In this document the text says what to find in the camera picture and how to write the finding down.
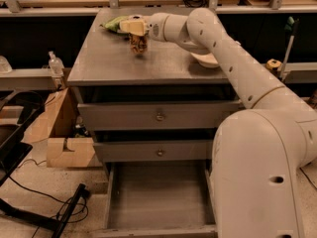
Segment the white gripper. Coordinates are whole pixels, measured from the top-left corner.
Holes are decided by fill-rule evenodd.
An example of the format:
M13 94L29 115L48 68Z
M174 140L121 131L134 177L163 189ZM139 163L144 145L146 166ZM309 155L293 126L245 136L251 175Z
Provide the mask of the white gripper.
M167 13L152 14L147 20L150 38L159 42L165 42L165 22L169 15ZM121 21L120 30L136 36L144 36L147 32L146 22L142 15L131 15L128 20Z

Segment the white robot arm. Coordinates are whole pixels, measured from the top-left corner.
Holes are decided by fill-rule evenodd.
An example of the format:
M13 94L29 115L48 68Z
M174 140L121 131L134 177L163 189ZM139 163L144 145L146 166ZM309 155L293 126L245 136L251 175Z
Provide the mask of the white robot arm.
M219 126L212 203L219 238L304 238L297 169L317 158L317 111L247 53L215 12L128 18L121 31L213 55L244 105Z

